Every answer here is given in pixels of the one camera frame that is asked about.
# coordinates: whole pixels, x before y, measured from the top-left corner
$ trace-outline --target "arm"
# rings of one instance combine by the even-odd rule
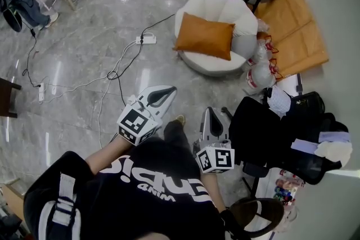
[[[103,149],[91,154],[86,158],[91,172],[96,175],[99,171],[107,168],[113,161],[118,159],[126,150],[131,148],[132,144],[118,135]]]
[[[219,213],[226,210],[223,198],[220,194],[217,175],[201,174],[200,180],[208,191]]]

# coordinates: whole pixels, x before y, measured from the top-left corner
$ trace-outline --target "sneaker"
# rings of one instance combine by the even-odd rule
[[[175,120],[178,120],[183,127],[185,126],[186,119],[185,119],[185,116],[184,116],[184,115],[179,115],[179,116],[177,116],[177,117],[175,118]]]
[[[53,15],[50,15],[50,22],[48,25],[45,25],[46,28],[49,28],[51,24],[53,24],[59,16],[59,13],[54,13]]]

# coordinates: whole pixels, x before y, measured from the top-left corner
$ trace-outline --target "purple cloth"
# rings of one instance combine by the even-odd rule
[[[329,142],[350,142],[350,134],[348,132],[320,132],[319,143]]]
[[[296,139],[292,143],[291,148],[305,153],[315,154],[315,150],[317,149],[317,143]]]

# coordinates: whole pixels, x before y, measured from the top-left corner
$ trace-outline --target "white round chair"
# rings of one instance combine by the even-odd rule
[[[194,70],[209,76],[238,72],[257,45],[258,21],[242,0],[189,0],[175,15],[178,37],[184,12],[208,21],[235,23],[231,43],[231,60],[195,52],[178,51],[183,61]]]

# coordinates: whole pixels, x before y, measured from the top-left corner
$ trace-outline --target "orange pillow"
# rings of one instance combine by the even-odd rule
[[[175,50],[231,60],[230,49],[234,26],[235,24],[207,21],[185,12]]]

